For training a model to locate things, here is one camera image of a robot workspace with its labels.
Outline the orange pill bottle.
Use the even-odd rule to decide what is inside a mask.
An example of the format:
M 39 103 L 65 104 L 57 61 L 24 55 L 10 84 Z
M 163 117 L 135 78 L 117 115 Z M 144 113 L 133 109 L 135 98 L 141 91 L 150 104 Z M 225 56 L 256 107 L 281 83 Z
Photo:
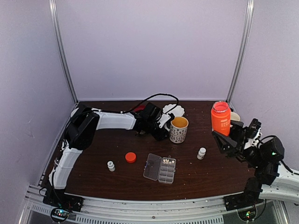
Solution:
M 227 102 L 215 102 L 211 109 L 212 130 L 225 136 L 230 133 L 231 110 Z

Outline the orange bottle cap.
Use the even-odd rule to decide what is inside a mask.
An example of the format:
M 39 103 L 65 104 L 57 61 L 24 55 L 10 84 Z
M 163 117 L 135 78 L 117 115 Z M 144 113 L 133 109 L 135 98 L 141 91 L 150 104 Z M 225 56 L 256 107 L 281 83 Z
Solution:
M 128 163 L 134 163 L 134 162 L 136 161 L 136 159 L 137 159 L 137 156 L 136 156 L 136 154 L 133 153 L 133 152 L 128 152 L 128 153 L 126 153 L 126 155 L 125 155 L 125 160 L 126 160 L 126 162 L 128 162 Z

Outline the clear plastic pill organizer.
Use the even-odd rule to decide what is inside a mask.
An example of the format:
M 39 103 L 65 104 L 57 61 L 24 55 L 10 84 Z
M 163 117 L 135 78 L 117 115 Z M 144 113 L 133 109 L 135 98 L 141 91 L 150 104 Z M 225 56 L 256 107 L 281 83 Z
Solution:
M 174 158 L 171 158 L 170 156 L 161 157 L 152 153 L 148 154 L 143 177 L 163 184 L 173 184 L 177 161 L 175 164 L 163 164 L 163 159 Z

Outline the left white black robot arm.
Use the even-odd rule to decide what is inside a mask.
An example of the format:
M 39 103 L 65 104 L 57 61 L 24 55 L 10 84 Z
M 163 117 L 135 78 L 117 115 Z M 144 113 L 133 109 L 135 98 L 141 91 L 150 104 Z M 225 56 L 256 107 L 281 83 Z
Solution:
M 49 174 L 47 194 L 49 200 L 57 207 L 67 203 L 64 194 L 72 168 L 82 154 L 93 142 L 95 133 L 100 129 L 134 130 L 138 133 L 149 133 L 155 140 L 161 141 L 169 136 L 166 124 L 174 115 L 152 104 L 147 103 L 141 110 L 113 112 L 102 109 L 78 106 L 71 114 L 62 139 L 61 154 L 54 161 Z

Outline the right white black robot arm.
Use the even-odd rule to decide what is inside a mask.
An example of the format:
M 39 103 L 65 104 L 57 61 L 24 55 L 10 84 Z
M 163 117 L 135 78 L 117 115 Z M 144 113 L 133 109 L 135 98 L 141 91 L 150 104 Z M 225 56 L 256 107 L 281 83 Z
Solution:
M 227 210 L 260 203 L 265 199 L 299 201 L 299 172 L 283 161 L 285 148 L 275 135 L 262 137 L 262 124 L 253 119 L 249 126 L 232 121 L 229 135 L 212 131 L 220 153 L 236 158 L 255 170 L 244 191 L 224 198 Z

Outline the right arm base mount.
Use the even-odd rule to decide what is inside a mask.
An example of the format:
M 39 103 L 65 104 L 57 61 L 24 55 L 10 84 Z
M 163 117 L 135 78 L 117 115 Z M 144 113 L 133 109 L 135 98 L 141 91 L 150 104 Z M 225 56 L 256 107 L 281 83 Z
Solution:
M 228 195 L 225 196 L 223 199 L 226 211 L 238 210 L 245 207 L 254 206 L 258 203 L 263 202 L 263 199 L 254 198 L 253 196 L 245 193 Z

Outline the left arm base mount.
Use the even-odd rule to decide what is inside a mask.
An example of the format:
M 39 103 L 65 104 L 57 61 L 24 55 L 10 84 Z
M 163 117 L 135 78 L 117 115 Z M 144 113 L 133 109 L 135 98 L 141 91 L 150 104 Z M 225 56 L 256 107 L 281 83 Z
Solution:
M 43 203 L 64 210 L 80 212 L 83 205 L 83 198 L 71 195 L 62 195 L 58 198 L 56 195 L 50 195 L 43 198 Z

